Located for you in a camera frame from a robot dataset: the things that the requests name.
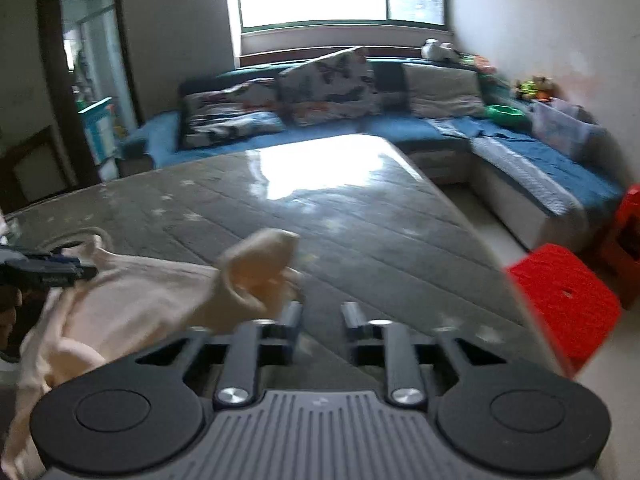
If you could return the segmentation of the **cream sweatshirt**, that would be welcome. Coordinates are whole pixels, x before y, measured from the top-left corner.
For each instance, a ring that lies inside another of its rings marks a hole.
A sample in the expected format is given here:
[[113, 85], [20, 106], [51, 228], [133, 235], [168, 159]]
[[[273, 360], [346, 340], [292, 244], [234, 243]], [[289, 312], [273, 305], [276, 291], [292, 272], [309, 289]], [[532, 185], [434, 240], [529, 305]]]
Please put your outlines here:
[[216, 266], [117, 255], [99, 235], [70, 249], [98, 274], [51, 290], [21, 344], [2, 472], [10, 479], [42, 474], [29, 417], [35, 404], [63, 382], [189, 326], [228, 334], [254, 318], [278, 318], [297, 297], [299, 274], [291, 263], [298, 242], [295, 233], [262, 229], [227, 249]]

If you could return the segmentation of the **blue white small cabinet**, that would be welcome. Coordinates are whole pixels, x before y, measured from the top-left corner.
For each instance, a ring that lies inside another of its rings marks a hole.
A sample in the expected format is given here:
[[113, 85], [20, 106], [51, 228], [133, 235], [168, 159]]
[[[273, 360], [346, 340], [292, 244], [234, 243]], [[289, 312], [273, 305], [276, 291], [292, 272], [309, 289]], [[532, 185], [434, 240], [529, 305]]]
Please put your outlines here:
[[113, 99], [108, 96], [78, 110], [94, 166], [103, 182], [119, 177], [115, 162], [118, 146], [112, 106]]

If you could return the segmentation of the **red plastic stool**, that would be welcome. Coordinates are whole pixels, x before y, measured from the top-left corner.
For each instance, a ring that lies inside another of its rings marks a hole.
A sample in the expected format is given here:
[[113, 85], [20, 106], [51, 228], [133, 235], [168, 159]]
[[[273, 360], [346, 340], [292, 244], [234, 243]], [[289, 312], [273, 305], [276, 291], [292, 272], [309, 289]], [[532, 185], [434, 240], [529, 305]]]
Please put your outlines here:
[[568, 374], [587, 364], [622, 315], [614, 292], [560, 245], [537, 248], [506, 273]]
[[639, 297], [640, 185], [626, 191], [600, 247], [600, 257], [613, 272], [623, 306], [630, 308]]

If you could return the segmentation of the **blue sectional sofa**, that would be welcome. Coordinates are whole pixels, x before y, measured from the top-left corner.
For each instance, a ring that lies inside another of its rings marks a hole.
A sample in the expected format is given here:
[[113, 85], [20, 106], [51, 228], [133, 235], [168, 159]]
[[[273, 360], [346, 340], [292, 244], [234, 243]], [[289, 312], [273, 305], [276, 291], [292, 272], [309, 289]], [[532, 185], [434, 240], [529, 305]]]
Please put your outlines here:
[[[382, 113], [308, 127], [292, 121], [277, 81], [281, 72], [303, 62], [244, 68], [189, 80], [179, 89], [176, 110], [156, 115], [122, 141], [116, 159], [118, 171], [130, 176], [219, 154], [331, 136], [367, 134], [394, 144], [432, 181], [469, 185], [526, 248], [552, 243], [578, 249], [613, 219], [624, 195], [623, 188], [588, 160], [574, 162], [537, 140], [527, 129], [502, 128], [485, 116], [422, 118], [410, 112], [404, 64], [462, 67], [383, 60], [369, 55], [368, 61], [373, 68]], [[480, 74], [476, 70], [472, 72], [480, 82]], [[282, 103], [279, 115], [285, 124], [283, 131], [214, 148], [188, 150], [181, 146], [185, 96], [230, 88], [256, 78], [276, 81]]]

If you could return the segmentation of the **butterfly pillow lying flat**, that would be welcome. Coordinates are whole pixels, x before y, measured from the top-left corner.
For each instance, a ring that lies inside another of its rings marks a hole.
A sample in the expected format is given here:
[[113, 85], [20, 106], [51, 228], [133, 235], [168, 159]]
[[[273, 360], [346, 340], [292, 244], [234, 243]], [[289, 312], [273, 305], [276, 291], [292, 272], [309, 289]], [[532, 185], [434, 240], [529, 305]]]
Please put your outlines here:
[[181, 146], [214, 148], [285, 129], [276, 81], [256, 78], [182, 99]]

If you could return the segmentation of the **grey plain cushion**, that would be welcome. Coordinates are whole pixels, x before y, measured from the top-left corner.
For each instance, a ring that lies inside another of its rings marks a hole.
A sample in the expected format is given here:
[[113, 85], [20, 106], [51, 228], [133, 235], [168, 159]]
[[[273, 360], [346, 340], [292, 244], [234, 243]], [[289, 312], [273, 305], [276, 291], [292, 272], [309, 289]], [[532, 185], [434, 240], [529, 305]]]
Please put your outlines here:
[[480, 82], [472, 70], [406, 63], [409, 110], [422, 118], [484, 117]]

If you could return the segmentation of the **butterfly pillow upright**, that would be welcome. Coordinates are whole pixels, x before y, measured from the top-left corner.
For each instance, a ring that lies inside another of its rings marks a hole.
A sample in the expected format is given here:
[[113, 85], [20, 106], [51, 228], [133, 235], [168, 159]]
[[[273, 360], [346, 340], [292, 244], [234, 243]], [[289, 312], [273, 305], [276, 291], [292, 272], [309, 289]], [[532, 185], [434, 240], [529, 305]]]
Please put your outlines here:
[[303, 62], [277, 76], [285, 110], [298, 126], [382, 113], [366, 47]]

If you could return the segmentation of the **green plastic bowl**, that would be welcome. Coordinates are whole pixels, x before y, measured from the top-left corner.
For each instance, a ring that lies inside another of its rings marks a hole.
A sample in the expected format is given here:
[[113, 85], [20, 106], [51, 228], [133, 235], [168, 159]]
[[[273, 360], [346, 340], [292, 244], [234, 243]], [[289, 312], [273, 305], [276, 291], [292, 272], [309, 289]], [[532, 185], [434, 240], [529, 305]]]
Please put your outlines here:
[[526, 129], [527, 115], [513, 106], [490, 104], [485, 108], [486, 117], [497, 126], [511, 129]]

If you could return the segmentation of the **clear plastic storage box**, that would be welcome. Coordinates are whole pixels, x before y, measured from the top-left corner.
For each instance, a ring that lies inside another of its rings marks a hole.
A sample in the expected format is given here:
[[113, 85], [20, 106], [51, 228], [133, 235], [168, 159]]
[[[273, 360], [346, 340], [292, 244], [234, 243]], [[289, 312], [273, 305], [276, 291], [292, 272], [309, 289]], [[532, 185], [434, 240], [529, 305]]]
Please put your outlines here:
[[537, 140], [574, 162], [589, 160], [606, 135], [605, 128], [593, 122], [583, 108], [558, 99], [533, 102], [532, 122]]

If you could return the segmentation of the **panda plush toy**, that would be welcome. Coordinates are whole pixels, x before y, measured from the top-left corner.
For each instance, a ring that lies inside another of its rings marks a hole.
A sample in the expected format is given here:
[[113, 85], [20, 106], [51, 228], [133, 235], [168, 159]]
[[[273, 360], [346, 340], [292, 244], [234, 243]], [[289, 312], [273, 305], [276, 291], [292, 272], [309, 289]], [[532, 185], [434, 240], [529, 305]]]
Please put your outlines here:
[[425, 41], [421, 48], [421, 56], [424, 60], [439, 63], [459, 63], [460, 53], [450, 42], [441, 42], [435, 38]]

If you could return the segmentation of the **colourful plush toys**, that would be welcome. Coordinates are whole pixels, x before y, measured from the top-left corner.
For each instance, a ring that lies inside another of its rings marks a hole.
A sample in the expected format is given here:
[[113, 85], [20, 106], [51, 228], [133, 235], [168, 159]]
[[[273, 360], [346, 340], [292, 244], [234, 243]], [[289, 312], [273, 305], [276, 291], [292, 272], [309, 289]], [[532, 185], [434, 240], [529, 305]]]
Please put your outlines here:
[[554, 97], [555, 84], [546, 76], [533, 76], [529, 80], [517, 81], [514, 94], [521, 101], [549, 102]]

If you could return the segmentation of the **dark wooden door frame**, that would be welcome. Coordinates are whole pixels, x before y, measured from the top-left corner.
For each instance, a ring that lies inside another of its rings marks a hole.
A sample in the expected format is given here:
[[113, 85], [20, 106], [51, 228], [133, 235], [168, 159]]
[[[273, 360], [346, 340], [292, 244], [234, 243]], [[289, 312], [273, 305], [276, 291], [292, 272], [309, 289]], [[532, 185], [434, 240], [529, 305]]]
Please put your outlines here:
[[[37, 25], [40, 58], [43, 67], [48, 95], [52, 106], [58, 134], [62, 139], [64, 151], [70, 160], [76, 182], [73, 188], [90, 188], [102, 182], [90, 154], [78, 111], [72, 95], [72, 84], [67, 73], [63, 49], [63, 26], [61, 0], [36, 0]], [[122, 0], [115, 0], [116, 23], [122, 52], [122, 65], [127, 78], [129, 95], [134, 108], [134, 117], [142, 122], [140, 105], [134, 73], [130, 62], [126, 20]]]

